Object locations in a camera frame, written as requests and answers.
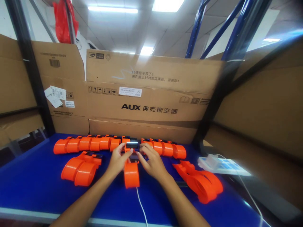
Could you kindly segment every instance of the white cable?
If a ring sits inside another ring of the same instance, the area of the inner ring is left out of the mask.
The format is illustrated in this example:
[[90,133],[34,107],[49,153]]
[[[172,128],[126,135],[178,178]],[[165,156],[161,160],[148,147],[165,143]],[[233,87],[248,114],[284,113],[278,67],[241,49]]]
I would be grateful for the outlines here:
[[[227,158],[225,158],[223,155],[217,154],[217,157],[218,157],[218,155],[221,156],[221,157],[223,157],[224,159],[227,160]],[[253,201],[255,207],[257,208],[257,210],[258,210],[258,212],[259,212],[259,214],[260,214],[260,224],[259,224],[259,227],[262,227],[262,224],[263,224],[263,215],[262,215],[262,213],[261,213],[259,207],[257,206],[255,200],[253,199],[252,195],[249,193],[249,191],[248,191],[248,189],[247,189],[245,183],[243,182],[243,180],[242,180],[240,174],[238,173],[238,171],[236,170],[236,168],[233,167],[233,169],[237,172],[237,174],[238,174],[238,176],[240,177],[240,180],[241,180],[241,182],[242,182],[244,188],[246,189],[247,193],[249,194],[250,198],[252,199],[252,201]]]
[[145,212],[144,212],[144,209],[143,209],[142,203],[141,203],[141,201],[140,201],[139,192],[138,192],[138,187],[137,187],[137,195],[138,195],[139,203],[140,203],[140,206],[141,206],[141,208],[142,208],[142,211],[143,211],[143,214],[144,214],[144,217],[145,217],[146,227],[148,227],[148,223],[147,223],[146,215],[145,215]]

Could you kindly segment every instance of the blue table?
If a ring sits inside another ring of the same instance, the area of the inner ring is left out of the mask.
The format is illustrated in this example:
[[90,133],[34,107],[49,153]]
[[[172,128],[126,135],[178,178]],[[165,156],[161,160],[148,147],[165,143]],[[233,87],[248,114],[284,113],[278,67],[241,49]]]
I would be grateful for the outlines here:
[[[75,187],[72,181],[62,180],[65,164],[77,154],[55,155],[54,144],[68,134],[55,134],[36,147],[0,168],[0,217],[27,219],[50,223],[79,198],[87,187]],[[191,145],[185,145],[186,160],[197,170],[199,153]],[[105,172],[110,152],[104,155],[102,165],[96,172],[93,183]],[[182,181],[173,168],[178,163],[173,158],[163,157],[168,172],[176,181]],[[139,195],[150,226],[177,226],[176,216],[159,183],[139,165]],[[234,189],[218,175],[224,192],[209,204],[201,204],[194,192],[182,188],[197,210],[216,226],[258,226],[260,217]],[[145,219],[138,202],[136,189],[125,189],[124,175],[120,173],[98,203],[89,222],[116,226],[145,226]]]

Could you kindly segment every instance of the hand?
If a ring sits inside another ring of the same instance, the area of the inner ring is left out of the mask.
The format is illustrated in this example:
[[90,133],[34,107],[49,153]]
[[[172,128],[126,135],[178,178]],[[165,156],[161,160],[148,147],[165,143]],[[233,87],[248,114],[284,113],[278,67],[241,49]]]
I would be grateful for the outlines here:
[[118,173],[124,168],[125,162],[133,153],[133,149],[131,148],[130,151],[126,152],[125,154],[121,155],[121,152],[125,148],[125,143],[121,143],[116,149],[113,150],[111,155],[110,164],[106,172],[113,177],[116,177]]
[[163,161],[158,152],[156,152],[149,144],[141,143],[140,152],[148,156],[148,161],[144,159],[141,153],[137,152],[139,160],[146,172],[154,177],[157,181],[165,181],[170,175],[167,172]]

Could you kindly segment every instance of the finger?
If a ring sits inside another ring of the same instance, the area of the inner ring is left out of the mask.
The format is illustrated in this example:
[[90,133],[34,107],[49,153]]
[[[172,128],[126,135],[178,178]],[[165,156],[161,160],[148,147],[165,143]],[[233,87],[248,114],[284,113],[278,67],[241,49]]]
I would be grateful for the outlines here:
[[125,143],[121,143],[118,147],[116,147],[114,149],[113,152],[118,152],[119,154],[121,154],[121,151],[123,150],[124,146],[125,146]]
[[153,153],[146,146],[140,146],[139,151],[144,152],[149,159],[153,156]]
[[136,154],[138,155],[139,161],[141,162],[143,168],[144,168],[145,170],[149,169],[150,166],[149,166],[149,164],[146,162],[146,160],[144,159],[144,157],[141,155],[141,153],[137,151]]
[[123,162],[126,162],[127,159],[132,155],[133,150],[130,150],[128,152],[126,152],[124,155],[121,156],[121,159],[123,160]]
[[157,152],[152,148],[151,145],[149,145],[148,143],[141,143],[140,147],[146,147],[147,149],[149,149],[153,154],[156,154]]

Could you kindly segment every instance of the fluorescent light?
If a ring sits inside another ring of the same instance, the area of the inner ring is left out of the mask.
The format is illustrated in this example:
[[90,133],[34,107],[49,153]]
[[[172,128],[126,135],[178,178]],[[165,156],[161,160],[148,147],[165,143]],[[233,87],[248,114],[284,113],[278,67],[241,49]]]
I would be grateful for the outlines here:
[[152,11],[155,12],[177,12],[182,6],[184,0],[155,0]]
[[263,39],[263,41],[267,41],[267,42],[278,42],[278,41],[280,41],[280,39],[266,38],[266,39]]
[[140,55],[151,55],[154,51],[153,47],[142,47]]
[[88,10],[100,11],[100,12],[115,12],[115,13],[138,13],[137,9],[101,7],[101,6],[89,6]]

